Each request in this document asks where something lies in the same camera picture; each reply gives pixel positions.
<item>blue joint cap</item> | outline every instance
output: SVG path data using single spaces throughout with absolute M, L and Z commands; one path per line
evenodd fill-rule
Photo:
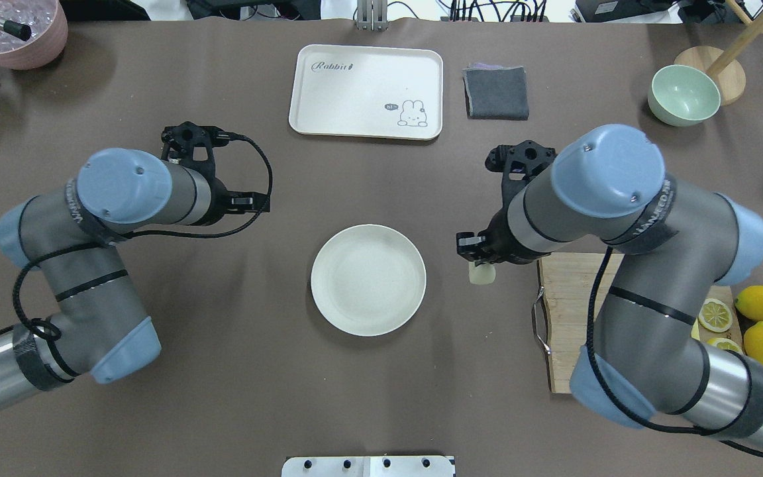
M 735 213 L 738 221 L 738 251 L 735 252 L 735 260 L 729 271 L 715 282 L 720 286 L 729 286 L 744 281 L 763 262 L 763 219 L 740 203 L 729 199 L 722 193 L 718 196 L 726 199 Z
M 599 366 L 599 371 L 605 378 L 605 383 L 608 384 L 609 389 L 617 396 L 617 399 L 633 413 L 649 420 L 655 414 L 655 407 L 649 400 L 639 392 L 638 388 L 632 386 L 632 383 L 624 378 L 617 369 L 614 369 L 614 366 L 602 359 L 602 356 L 594 354 L 594 357 Z M 624 414 L 608 398 L 605 390 L 599 385 L 596 375 L 593 374 L 590 359 L 587 358 L 587 346 L 582 346 L 579 359 L 576 361 L 576 368 L 573 369 L 573 374 L 570 376 L 570 392 L 573 393 L 573 398 L 581 402 L 584 407 L 618 423 L 618 425 L 633 429 L 644 428 Z
M 601 219 L 641 211 L 664 182 L 664 158 L 634 127 L 597 127 L 555 158 L 550 178 L 570 209 Z
M 29 260 L 28 256 L 25 256 L 25 251 L 22 250 L 22 241 L 19 239 L 19 223 L 22 221 L 25 207 L 31 200 L 34 200 L 34 197 L 5 212 L 0 218 L 0 250 L 13 265 L 20 269 L 28 265 Z
M 98 384 L 113 383 L 151 363 L 161 353 L 152 318 L 146 317 L 90 370 Z
M 91 214 L 118 224 L 154 217 L 170 200 L 166 164 L 135 149 L 110 148 L 90 156 L 78 173 L 78 197 Z

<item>lemon slice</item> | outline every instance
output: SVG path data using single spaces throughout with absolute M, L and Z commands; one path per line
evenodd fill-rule
M 715 298 L 708 298 L 703 303 L 702 310 L 699 311 L 699 324 L 714 333 L 723 333 L 732 328 L 733 316 L 732 308 L 729 308 L 726 303 Z
M 699 320 L 693 321 L 693 328 L 691 328 L 691 338 L 699 341 Z
M 709 345 L 720 348 L 721 350 L 732 350 L 740 354 L 744 354 L 744 350 L 738 346 L 738 343 L 732 341 L 729 338 L 712 338 L 707 341 Z

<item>table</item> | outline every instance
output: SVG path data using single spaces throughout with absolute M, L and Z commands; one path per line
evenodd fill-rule
M 467 281 L 454 233 L 499 209 L 497 144 L 563 148 L 621 122 L 659 144 L 669 170 L 763 215 L 763 37 L 739 58 L 747 91 L 687 129 L 651 117 L 655 70 L 730 25 L 465 25 L 224 19 L 73 25 L 63 58 L 0 70 L 0 215 L 64 184 L 106 147 L 160 151 L 164 126 L 244 133 L 272 158 L 272 213 L 216 241 L 121 246 L 163 352 L 124 380 L 81 377 L 0 412 L 0 475 L 278 475 L 286 456 L 444 453 L 458 475 L 763 475 L 763 460 L 699 437 L 630 431 L 551 396 L 527 321 L 536 268 Z M 296 54 L 309 43 L 430 48 L 444 60 L 444 130 L 432 142 L 302 136 L 287 124 Z M 526 122 L 466 117 L 461 70 L 524 64 Z M 263 190 L 251 148 L 217 150 L 229 187 Z M 358 223 L 405 233 L 426 262 L 426 299 L 390 335 L 357 338 L 316 310 L 309 272 L 331 235 Z M 214 229 L 229 229 L 225 219 Z M 599 251 L 584 239 L 566 251 Z M 0 253 L 0 328 L 15 323 L 17 270 Z M 735 287 L 763 284 L 763 265 Z M 32 316 L 55 310 L 42 278 Z

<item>black tape band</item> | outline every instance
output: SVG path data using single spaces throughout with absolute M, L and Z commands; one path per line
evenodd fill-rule
M 25 380 L 42 392 L 50 392 L 72 380 L 63 380 L 52 371 L 51 366 L 43 362 L 34 342 L 34 335 L 24 327 L 13 329 L 13 355 L 15 355 L 19 371 Z
M 94 241 L 99 242 L 103 247 L 113 247 L 128 240 L 122 235 L 114 232 L 100 221 L 96 215 L 91 214 L 78 197 L 76 179 L 72 178 L 64 186 L 64 201 L 67 209 L 70 211 L 70 217 L 78 225 L 82 232 L 87 233 Z
M 672 416 L 678 416 L 679 414 L 684 414 L 687 413 L 687 411 L 690 411 L 691 408 L 699 402 L 702 395 L 705 394 L 705 389 L 708 388 L 708 377 L 711 375 L 711 363 L 708 359 L 708 350 L 706 350 L 705 345 L 699 341 L 696 341 L 696 343 L 697 346 L 699 346 L 699 351 L 702 353 L 702 378 L 699 379 L 699 387 L 697 387 L 696 392 L 693 393 L 693 397 L 691 397 L 690 401 L 683 405 L 678 411 L 668 413 Z
M 638 295 L 637 293 L 632 293 L 629 290 L 624 290 L 612 286 L 611 289 L 608 290 L 608 293 L 609 295 L 614 295 L 623 299 L 627 299 L 628 301 L 633 301 L 636 304 L 644 306 L 644 308 L 649 308 L 652 311 L 657 311 L 663 315 L 676 318 L 680 322 L 687 323 L 691 326 L 693 326 L 693 322 L 696 321 L 696 317 L 692 317 L 684 311 L 678 311 L 676 308 L 670 308 L 670 306 L 663 305 L 657 301 L 654 301 L 653 299 L 648 299 L 645 296 Z
M 624 254 L 642 254 L 655 250 L 678 233 L 666 222 L 675 202 L 676 181 L 667 174 L 661 190 L 647 203 L 638 220 L 622 235 L 603 242 Z
M 717 432 L 708 434 L 708 437 L 718 441 L 750 437 L 763 426 L 763 366 L 740 353 L 729 352 L 744 363 L 747 372 L 747 399 L 738 417 Z
M 110 274 L 102 275 L 102 277 L 95 278 L 91 281 L 82 283 L 81 285 L 78 285 L 76 287 L 72 287 L 69 290 L 62 291 L 61 293 L 58 293 L 58 295 L 55 295 L 55 299 L 57 299 L 58 302 L 61 302 L 67 298 L 70 298 L 70 296 L 78 295 L 82 291 L 87 291 L 101 284 L 106 284 L 110 282 L 111 280 L 115 280 L 117 278 L 127 277 L 127 276 L 128 276 L 128 271 L 125 269 L 118 270 L 116 272 L 110 272 Z

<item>white plate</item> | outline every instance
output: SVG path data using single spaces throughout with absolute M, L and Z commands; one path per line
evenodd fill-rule
M 427 140 L 442 128 L 443 60 L 430 50 L 308 45 L 299 52 L 297 133 Z
M 364 224 L 329 239 L 311 269 L 311 293 L 329 323 L 351 335 L 399 328 L 426 293 L 426 266 L 414 244 L 390 227 Z

